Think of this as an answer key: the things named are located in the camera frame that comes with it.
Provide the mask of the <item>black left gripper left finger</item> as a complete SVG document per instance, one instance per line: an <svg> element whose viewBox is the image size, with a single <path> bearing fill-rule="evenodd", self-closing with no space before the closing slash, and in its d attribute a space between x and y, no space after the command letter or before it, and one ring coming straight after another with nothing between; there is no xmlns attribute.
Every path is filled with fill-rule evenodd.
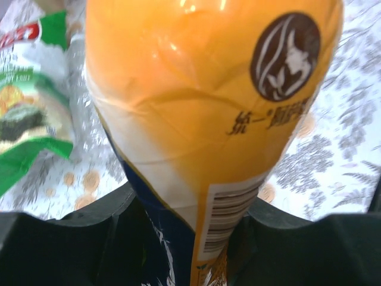
<svg viewBox="0 0 381 286"><path fill-rule="evenodd" d="M188 285L191 257L153 226L130 184L62 219L1 213L2 285Z"/></svg>

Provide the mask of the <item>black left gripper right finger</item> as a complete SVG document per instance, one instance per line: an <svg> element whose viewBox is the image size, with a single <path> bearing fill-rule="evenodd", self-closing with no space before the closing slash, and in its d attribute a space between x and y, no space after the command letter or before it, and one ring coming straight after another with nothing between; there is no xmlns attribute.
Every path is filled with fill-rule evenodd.
<svg viewBox="0 0 381 286"><path fill-rule="evenodd" d="M229 285L379 285L380 189L365 214L301 219L256 199L227 249Z"/></svg>

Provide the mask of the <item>orange milk tea bottle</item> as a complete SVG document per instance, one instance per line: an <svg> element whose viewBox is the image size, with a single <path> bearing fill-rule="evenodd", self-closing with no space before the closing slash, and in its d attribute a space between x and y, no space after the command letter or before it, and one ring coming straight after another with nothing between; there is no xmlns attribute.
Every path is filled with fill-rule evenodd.
<svg viewBox="0 0 381 286"><path fill-rule="evenodd" d="M342 1L87 2L87 87L157 236L142 285L226 284L342 25Z"/></svg>

